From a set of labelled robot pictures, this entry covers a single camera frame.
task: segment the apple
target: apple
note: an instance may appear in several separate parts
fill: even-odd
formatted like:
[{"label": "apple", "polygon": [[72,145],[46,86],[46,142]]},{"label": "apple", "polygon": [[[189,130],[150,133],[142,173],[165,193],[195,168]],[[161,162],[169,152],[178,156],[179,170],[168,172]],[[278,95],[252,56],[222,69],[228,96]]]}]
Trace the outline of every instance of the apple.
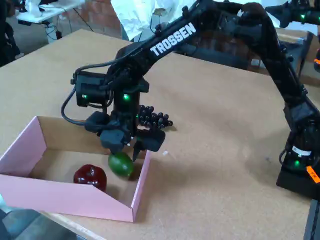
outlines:
[{"label": "apple", "polygon": [[93,185],[104,192],[107,187],[107,176],[101,167],[86,164],[75,172],[73,182],[75,184]]}]

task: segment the lime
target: lime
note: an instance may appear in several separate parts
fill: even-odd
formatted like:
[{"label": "lime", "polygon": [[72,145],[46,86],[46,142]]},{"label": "lime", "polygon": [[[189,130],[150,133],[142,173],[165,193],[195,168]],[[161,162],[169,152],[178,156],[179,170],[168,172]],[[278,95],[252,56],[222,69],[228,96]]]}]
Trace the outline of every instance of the lime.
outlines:
[{"label": "lime", "polygon": [[130,177],[134,171],[134,163],[125,152],[111,154],[108,158],[111,171],[120,177]]}]

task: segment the green led light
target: green led light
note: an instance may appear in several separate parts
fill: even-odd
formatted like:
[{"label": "green led light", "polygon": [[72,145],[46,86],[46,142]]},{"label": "green led light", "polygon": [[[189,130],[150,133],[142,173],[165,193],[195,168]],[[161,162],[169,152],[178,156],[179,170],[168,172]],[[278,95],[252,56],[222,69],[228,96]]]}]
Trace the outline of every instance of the green led light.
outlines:
[{"label": "green led light", "polygon": [[295,167],[299,167],[299,166],[300,166],[299,160],[296,160],[296,161],[294,162],[294,166],[295,166]]},{"label": "green led light", "polygon": [[130,96],[128,94],[123,94],[123,99],[125,101],[130,101]]}]

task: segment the black cable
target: black cable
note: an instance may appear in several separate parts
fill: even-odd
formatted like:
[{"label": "black cable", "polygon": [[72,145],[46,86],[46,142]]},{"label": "black cable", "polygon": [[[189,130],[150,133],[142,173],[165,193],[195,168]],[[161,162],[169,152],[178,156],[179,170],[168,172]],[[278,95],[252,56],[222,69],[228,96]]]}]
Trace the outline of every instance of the black cable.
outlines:
[{"label": "black cable", "polygon": [[66,9],[64,9],[63,7],[60,7],[60,6],[54,6],[54,7],[50,7],[50,6],[42,6],[41,5],[41,8],[44,8],[44,9],[63,9],[64,12],[68,15],[68,21],[69,21],[69,26],[70,26],[70,33],[72,33],[72,27],[71,27],[71,22],[70,22],[70,16],[69,16],[69,13]]},{"label": "black cable", "polygon": [[84,18],[79,14],[79,12],[74,8],[73,9],[75,12],[76,12],[76,14],[78,14],[78,16],[82,19],[82,21],[91,29],[91,31],[92,32],[95,32],[95,31],[93,31],[93,29],[90,27],[90,25],[84,20]]},{"label": "black cable", "polygon": [[108,61],[108,62],[104,62],[104,63],[98,63],[98,64],[89,64],[89,65],[85,65],[85,66],[79,67],[78,69],[75,70],[75,74],[77,74],[78,72],[80,72],[82,70],[86,70],[86,69],[103,68],[103,67],[110,66],[112,64],[116,64],[120,60],[124,59],[127,55],[125,55],[123,57],[120,57],[118,59],[112,60],[112,61]]},{"label": "black cable", "polygon": [[49,38],[51,38],[52,40],[58,40],[57,38],[52,38],[51,36],[50,36],[50,34],[52,34],[53,32],[55,32],[56,30],[57,30],[57,27],[55,26],[55,25],[53,25],[53,26],[46,26],[46,27],[44,27],[45,29],[51,29],[51,28],[53,28],[53,30],[51,31],[51,32],[45,32],[46,33],[46,36],[47,37],[49,37]]},{"label": "black cable", "polygon": [[151,30],[151,32],[153,32],[153,34],[155,34],[155,32],[151,29],[151,25],[152,25],[152,16],[151,16],[151,20],[150,20],[150,30]]},{"label": "black cable", "polygon": [[[287,150],[286,149],[283,149],[283,151],[280,153],[279,155],[279,163],[281,164],[281,166],[283,166],[284,168],[288,169],[288,170],[291,170],[291,171],[294,171],[294,172],[306,172],[307,171],[307,167],[304,167],[304,168],[292,168],[292,167],[289,167],[287,166],[284,161],[282,161],[282,157],[283,155],[285,154]],[[314,163],[312,164],[312,168],[314,168],[320,161],[320,156],[317,156],[317,159],[316,161],[314,161]]]},{"label": "black cable", "polygon": [[139,37],[139,39],[138,39],[138,42],[140,42],[141,36],[142,36],[142,32],[141,32],[141,34],[140,34],[140,37]]},{"label": "black cable", "polygon": [[84,126],[85,125],[84,122],[72,120],[72,119],[68,118],[66,116],[66,114],[65,114],[65,108],[66,108],[68,102],[70,101],[70,99],[72,98],[72,96],[75,94],[75,92],[76,92],[76,86],[74,86],[73,90],[70,92],[69,96],[66,98],[66,100],[62,104],[62,106],[61,106],[61,115],[69,123],[72,123],[72,124],[75,124],[75,125],[78,125],[78,126]]}]

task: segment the cardboard box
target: cardboard box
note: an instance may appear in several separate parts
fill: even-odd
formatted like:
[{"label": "cardboard box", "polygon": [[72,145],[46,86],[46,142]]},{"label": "cardboard box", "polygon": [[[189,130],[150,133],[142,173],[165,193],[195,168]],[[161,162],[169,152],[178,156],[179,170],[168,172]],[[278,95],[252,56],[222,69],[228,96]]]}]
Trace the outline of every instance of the cardboard box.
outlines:
[{"label": "cardboard box", "polygon": [[[124,152],[132,156],[133,149]],[[100,138],[59,117],[36,116],[0,158],[0,194],[10,207],[133,222],[146,181],[150,152],[136,160],[136,178],[117,177]],[[83,165],[102,168],[106,193],[73,183]]]}]

